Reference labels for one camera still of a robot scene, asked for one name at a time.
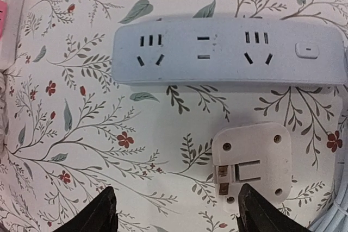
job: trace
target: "flower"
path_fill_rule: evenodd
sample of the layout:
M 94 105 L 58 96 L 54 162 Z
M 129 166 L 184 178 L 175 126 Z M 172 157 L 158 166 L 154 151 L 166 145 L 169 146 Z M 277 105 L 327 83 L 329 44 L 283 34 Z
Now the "flower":
M 10 95 L 13 96 L 14 92 L 15 92 L 15 89 L 13 89 L 13 87 L 11 86 L 11 88 L 10 88 Z
M 71 12 L 73 12 L 75 9 L 75 4 L 71 4 L 69 5 L 69 7 L 67 8 L 67 12 L 70 14 Z
M 128 137 L 128 134 L 123 131 L 122 135 L 118 135 L 117 139 L 119 140 L 119 145 L 124 146 L 126 149 L 129 148 L 129 144 L 133 144 L 134 140 L 132 137 Z
M 26 57 L 26 64 L 30 63 L 31 57 L 32 57 L 31 55 L 27 55 L 27 57 Z
M 31 100 L 35 100 L 35 94 L 37 93 L 37 91 L 35 91 L 35 90 L 32 90 L 31 92 L 30 92 L 30 98 L 31 98 Z
M 58 176 L 59 179 L 61 179 L 64 184 L 68 184 L 70 183 L 70 174 L 69 173 L 65 173 L 65 171 L 62 171 L 61 175 Z
M 335 152 L 337 150 L 337 147 L 342 148 L 343 142 L 341 139 L 339 139 L 339 131 L 335 131 L 335 134 L 330 133 L 327 136 L 328 142 L 326 143 L 326 146 L 331 149 L 332 152 Z
M 46 87 L 46 92 L 48 92 L 48 96 L 51 96 L 55 93 L 55 83 L 49 81 L 48 86 Z
M 86 89 L 85 89 L 85 87 L 83 87 L 83 86 L 80 87 L 80 93 L 81 93 L 82 96 L 85 96 L 85 95 L 86 95 Z

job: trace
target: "white button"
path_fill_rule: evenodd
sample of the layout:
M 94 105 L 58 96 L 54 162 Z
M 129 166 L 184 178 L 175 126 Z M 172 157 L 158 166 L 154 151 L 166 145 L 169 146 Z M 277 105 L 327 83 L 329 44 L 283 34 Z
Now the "white button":
M 319 48 L 312 43 L 297 43 L 295 45 L 296 55 L 300 58 L 316 59 L 319 56 Z

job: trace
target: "tablecloth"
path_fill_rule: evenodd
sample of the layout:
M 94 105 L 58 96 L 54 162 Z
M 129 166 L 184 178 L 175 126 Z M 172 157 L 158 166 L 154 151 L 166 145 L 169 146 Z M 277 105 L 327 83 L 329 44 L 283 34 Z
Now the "tablecloth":
M 346 41 L 347 7 L 347 0 L 25 0 L 16 61 L 5 71 L 0 220 L 11 231 L 52 231 L 113 186 L 119 231 L 237 231 L 237 213 L 224 212 L 215 194 L 212 138 L 224 127 L 274 121 L 293 143 L 293 187 L 277 207 L 308 226 L 340 183 L 333 177 L 343 165 L 346 86 L 119 85 L 110 69 L 113 36 L 141 21 L 228 16 L 327 24 Z

